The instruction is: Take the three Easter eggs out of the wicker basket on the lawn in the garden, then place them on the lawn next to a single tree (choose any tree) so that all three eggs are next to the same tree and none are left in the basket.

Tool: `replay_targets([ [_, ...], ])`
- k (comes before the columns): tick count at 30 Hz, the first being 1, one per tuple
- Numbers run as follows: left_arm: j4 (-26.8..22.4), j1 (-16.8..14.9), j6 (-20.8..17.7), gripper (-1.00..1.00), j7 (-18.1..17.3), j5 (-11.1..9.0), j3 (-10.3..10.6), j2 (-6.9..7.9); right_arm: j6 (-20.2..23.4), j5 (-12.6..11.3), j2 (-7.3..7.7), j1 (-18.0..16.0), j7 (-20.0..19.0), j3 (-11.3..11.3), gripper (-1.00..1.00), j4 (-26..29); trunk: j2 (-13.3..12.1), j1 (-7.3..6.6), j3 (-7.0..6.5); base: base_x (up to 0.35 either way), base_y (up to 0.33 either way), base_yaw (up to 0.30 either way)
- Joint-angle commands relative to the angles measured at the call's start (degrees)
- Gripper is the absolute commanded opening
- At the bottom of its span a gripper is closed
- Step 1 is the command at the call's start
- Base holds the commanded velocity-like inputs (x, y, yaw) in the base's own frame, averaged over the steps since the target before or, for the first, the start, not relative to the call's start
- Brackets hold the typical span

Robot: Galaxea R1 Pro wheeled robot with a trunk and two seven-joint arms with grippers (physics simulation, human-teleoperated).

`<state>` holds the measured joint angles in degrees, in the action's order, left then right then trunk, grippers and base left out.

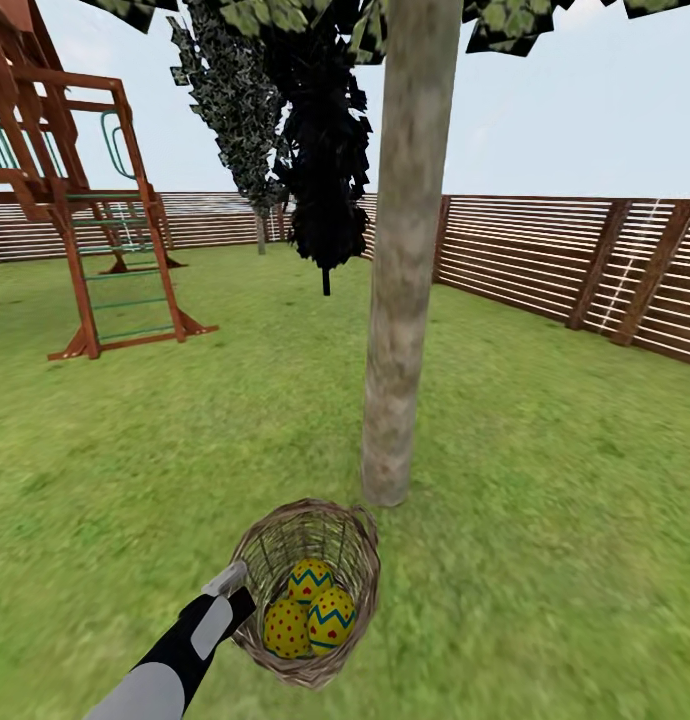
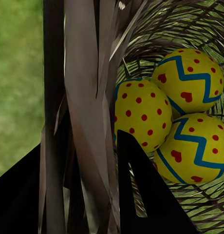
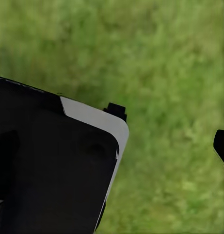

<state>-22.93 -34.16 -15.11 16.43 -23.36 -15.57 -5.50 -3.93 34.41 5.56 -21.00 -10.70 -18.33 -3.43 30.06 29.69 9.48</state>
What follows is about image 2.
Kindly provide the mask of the easter egg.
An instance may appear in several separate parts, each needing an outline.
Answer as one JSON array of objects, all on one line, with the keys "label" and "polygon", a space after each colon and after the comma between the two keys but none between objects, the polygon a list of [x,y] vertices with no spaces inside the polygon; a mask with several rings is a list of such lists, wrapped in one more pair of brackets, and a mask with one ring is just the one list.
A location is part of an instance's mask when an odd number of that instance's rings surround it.
[{"label": "easter egg", "polygon": [[145,77],[121,79],[116,84],[114,143],[117,130],[123,130],[136,138],[146,154],[153,154],[168,137],[173,122],[166,93]]},{"label": "easter egg", "polygon": [[150,79],[166,93],[172,120],[205,113],[218,103],[224,90],[224,72],[217,61],[192,47],[170,52]]},{"label": "easter egg", "polygon": [[224,176],[224,122],[206,113],[179,117],[152,156],[155,169],[167,182],[215,181]]}]

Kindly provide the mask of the wicker basket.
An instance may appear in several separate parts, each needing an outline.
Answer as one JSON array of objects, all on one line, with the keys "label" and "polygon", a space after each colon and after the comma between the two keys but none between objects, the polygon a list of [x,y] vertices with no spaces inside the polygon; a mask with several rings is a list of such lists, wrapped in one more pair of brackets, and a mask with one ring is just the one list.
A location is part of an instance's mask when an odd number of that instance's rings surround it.
[{"label": "wicker basket", "polygon": [[[224,31],[214,26],[224,29],[224,12],[215,9],[224,6],[224,0],[211,6],[198,4],[203,1],[207,0],[43,0],[45,124],[40,143],[38,234],[121,234],[114,143],[116,82],[121,76],[123,81],[152,78],[161,59],[188,46],[206,53],[207,45],[224,57]],[[185,6],[191,8],[178,10]],[[176,38],[187,45],[173,42]],[[141,66],[140,60],[155,64]],[[128,67],[133,62],[136,69]],[[122,65],[123,74],[117,72]],[[224,67],[222,62],[218,65]],[[221,106],[222,114],[216,113],[217,105],[211,108],[211,115],[222,120],[224,109]],[[149,159],[154,165],[154,157]],[[136,211],[148,217],[132,168],[129,170]],[[224,215],[224,201],[218,203],[224,191],[215,198],[206,194],[216,185],[201,190],[205,184],[167,182],[171,192],[198,191],[176,197],[179,203],[198,194],[208,199],[181,204],[196,206],[186,213],[212,206],[189,219],[221,210],[208,219],[191,220],[199,234],[224,228],[220,227],[224,220],[216,220]],[[186,189],[189,186],[193,189]],[[212,222],[219,223],[198,228]]]}]

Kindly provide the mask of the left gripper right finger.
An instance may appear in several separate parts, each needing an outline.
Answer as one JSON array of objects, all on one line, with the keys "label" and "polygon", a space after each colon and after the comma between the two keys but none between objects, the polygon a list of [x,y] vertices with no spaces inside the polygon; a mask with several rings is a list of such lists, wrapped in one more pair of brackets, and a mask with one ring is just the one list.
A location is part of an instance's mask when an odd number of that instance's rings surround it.
[{"label": "left gripper right finger", "polygon": [[[117,130],[117,158],[121,234],[199,234],[149,155],[123,130]],[[129,167],[148,217],[136,211]]]}]

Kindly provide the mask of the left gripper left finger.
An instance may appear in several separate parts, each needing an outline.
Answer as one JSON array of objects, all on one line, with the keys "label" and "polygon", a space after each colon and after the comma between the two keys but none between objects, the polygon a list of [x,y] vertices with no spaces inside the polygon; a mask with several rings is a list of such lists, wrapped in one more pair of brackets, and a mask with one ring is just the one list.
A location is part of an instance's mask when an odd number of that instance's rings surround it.
[{"label": "left gripper left finger", "polygon": [[0,234],[38,234],[40,144],[0,177]]}]

